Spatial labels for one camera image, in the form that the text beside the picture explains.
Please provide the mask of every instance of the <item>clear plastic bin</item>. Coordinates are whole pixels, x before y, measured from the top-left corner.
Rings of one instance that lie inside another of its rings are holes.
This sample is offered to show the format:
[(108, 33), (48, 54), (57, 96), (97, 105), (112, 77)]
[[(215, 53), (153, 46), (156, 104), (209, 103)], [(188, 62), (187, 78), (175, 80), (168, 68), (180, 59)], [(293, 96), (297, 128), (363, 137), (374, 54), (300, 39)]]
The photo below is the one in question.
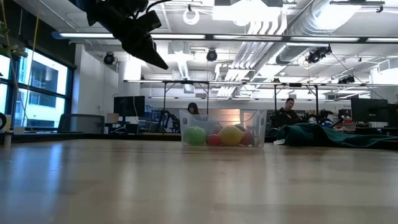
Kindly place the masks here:
[(183, 146), (255, 147), (264, 146), (267, 111), (230, 114), (192, 115), (180, 110)]

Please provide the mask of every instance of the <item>computer monitor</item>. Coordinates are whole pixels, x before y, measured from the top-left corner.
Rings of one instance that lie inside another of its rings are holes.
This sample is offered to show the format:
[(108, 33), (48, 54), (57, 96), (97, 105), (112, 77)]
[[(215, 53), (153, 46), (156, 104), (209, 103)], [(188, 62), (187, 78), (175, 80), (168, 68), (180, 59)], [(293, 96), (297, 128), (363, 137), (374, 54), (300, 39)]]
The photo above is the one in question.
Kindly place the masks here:
[(121, 117), (144, 116), (144, 96), (119, 96), (113, 99), (113, 113)]
[(351, 99), (353, 121), (389, 122), (388, 101), (379, 99)]
[(338, 110), (338, 116), (343, 118), (350, 118), (352, 117), (351, 110), (347, 109)]
[(398, 108), (395, 104), (389, 104), (388, 110), (390, 112), (390, 120), (388, 122), (389, 127), (398, 128)]

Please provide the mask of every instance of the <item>person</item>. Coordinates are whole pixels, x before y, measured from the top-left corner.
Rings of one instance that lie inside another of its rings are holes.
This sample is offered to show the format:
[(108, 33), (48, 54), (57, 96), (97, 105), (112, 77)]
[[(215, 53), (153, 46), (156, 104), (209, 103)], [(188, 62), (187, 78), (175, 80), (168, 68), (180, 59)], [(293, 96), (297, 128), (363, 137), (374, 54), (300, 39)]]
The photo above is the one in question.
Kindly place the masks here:
[(190, 103), (187, 110), (190, 114), (199, 115), (199, 109), (196, 103)]
[(294, 99), (288, 98), (285, 106), (276, 112), (273, 127), (281, 128), (283, 125), (293, 125), (303, 122), (292, 109), (293, 106)]

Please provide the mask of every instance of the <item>ceiling camera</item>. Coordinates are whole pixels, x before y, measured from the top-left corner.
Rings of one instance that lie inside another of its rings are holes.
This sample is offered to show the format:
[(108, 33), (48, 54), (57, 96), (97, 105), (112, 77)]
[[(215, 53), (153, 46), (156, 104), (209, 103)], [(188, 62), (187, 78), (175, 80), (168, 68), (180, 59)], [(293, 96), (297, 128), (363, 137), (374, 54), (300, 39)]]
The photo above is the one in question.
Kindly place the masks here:
[(305, 59), (308, 63), (318, 63), (321, 59), (325, 58), (326, 55), (331, 53), (330, 45), (328, 47), (319, 47), (314, 51), (310, 52), (310, 55)]
[(209, 49), (209, 52), (207, 53), (206, 59), (208, 62), (214, 62), (217, 60), (217, 53), (215, 49)]
[[(99, 22), (113, 36), (120, 40), (122, 48), (132, 56), (163, 69), (169, 66), (156, 51), (156, 45), (149, 32), (162, 23), (155, 11), (148, 11), (148, 0), (69, 0), (87, 13), (90, 26)], [(140, 12), (147, 13), (138, 18)]]
[(104, 57), (104, 63), (105, 65), (114, 65), (116, 63), (116, 59), (113, 55), (113, 52), (107, 52), (105, 57)]

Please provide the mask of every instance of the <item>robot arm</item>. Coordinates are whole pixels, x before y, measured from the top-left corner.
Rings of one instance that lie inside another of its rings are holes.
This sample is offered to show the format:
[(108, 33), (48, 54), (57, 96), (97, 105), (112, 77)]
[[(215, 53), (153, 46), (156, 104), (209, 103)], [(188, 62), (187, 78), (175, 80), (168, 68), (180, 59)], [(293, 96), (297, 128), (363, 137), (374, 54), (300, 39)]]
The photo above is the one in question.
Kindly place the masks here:
[(69, 0), (87, 13), (90, 26), (99, 22), (106, 30), (120, 40), (122, 48), (134, 57), (163, 69), (169, 66), (156, 51), (156, 44), (149, 32), (162, 23), (155, 11), (149, 11), (140, 18), (148, 0)]

